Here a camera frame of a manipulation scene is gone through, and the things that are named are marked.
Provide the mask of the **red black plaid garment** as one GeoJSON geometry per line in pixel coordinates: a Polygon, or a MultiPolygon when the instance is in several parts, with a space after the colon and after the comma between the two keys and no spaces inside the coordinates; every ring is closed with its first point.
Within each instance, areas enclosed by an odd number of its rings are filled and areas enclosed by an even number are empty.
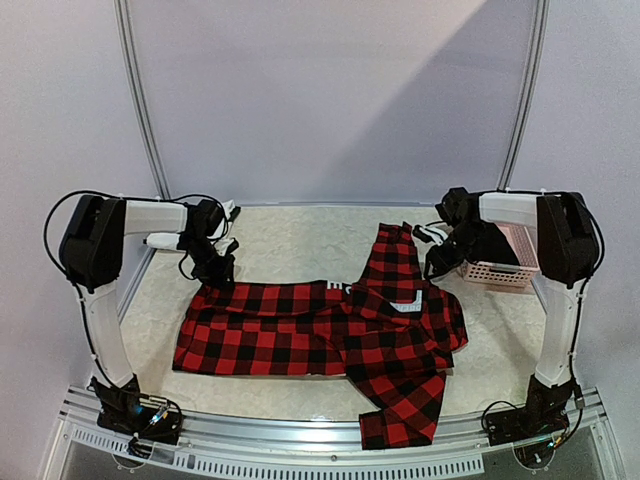
{"type": "Polygon", "coordinates": [[[468,336],[462,307],[426,280],[409,224],[382,224],[352,283],[204,286],[179,330],[172,367],[213,376],[343,376],[374,405],[361,445],[430,445],[453,354],[468,336]]]}

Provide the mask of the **white green raglan t-shirt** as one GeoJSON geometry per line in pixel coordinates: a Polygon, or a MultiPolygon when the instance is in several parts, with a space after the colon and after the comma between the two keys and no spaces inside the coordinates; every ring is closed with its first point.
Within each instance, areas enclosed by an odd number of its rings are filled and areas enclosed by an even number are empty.
{"type": "Polygon", "coordinates": [[[182,233],[151,233],[143,243],[150,248],[165,251],[186,252],[189,240],[206,240],[212,247],[218,240],[234,238],[231,228],[241,213],[241,207],[233,200],[216,204],[202,200],[196,212],[188,220],[188,228],[182,233]]]}

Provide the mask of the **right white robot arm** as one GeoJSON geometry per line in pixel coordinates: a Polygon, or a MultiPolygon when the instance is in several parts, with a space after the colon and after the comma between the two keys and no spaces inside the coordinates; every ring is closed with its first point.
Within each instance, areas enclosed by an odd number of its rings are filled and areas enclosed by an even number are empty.
{"type": "Polygon", "coordinates": [[[471,193],[455,187],[436,210],[452,231],[427,254],[424,276],[429,280],[461,265],[478,244],[480,229],[486,224],[535,231],[546,322],[534,377],[549,389],[568,385],[575,379],[573,357],[587,285],[605,253],[602,231],[582,194],[526,190],[471,193]]]}

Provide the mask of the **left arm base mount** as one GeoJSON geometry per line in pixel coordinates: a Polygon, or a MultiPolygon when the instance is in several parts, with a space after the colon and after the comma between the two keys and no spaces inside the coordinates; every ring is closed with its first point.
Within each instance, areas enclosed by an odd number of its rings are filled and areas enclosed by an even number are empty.
{"type": "Polygon", "coordinates": [[[122,387],[107,386],[92,377],[90,389],[101,404],[99,427],[134,439],[178,443],[184,422],[181,408],[166,397],[143,393],[136,375],[122,387]]]}

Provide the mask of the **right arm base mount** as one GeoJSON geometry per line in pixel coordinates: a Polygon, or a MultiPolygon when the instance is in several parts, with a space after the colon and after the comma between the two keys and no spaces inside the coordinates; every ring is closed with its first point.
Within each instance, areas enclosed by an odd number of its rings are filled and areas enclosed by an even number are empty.
{"type": "Polygon", "coordinates": [[[567,402],[575,398],[576,407],[584,407],[582,389],[575,379],[562,385],[548,387],[534,375],[530,377],[526,401],[522,407],[509,404],[507,410],[490,413],[500,401],[489,405],[481,416],[481,427],[488,435],[491,446],[534,439],[542,435],[560,432],[560,439],[570,437],[567,402]]]}

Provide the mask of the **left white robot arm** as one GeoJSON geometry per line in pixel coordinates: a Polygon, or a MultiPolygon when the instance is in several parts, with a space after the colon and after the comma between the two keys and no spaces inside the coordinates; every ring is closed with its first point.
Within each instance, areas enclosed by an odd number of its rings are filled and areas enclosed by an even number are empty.
{"type": "Polygon", "coordinates": [[[205,285],[233,280],[234,257],[215,244],[229,233],[233,207],[202,195],[193,205],[178,200],[133,199],[82,191],[63,234],[59,262],[78,289],[83,324],[99,376],[114,389],[135,377],[117,314],[116,284],[130,235],[172,234],[193,262],[191,277],[205,285]]]}

